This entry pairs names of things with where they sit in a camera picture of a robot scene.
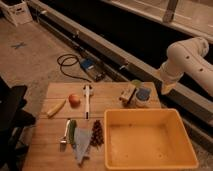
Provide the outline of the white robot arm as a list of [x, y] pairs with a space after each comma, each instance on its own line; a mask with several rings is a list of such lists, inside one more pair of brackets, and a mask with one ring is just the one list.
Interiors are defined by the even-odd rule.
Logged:
[[161, 93], [168, 94], [187, 74], [213, 97], [213, 64], [204, 59], [208, 51], [209, 43], [202, 37], [172, 43], [166, 51], [167, 60], [158, 70]]

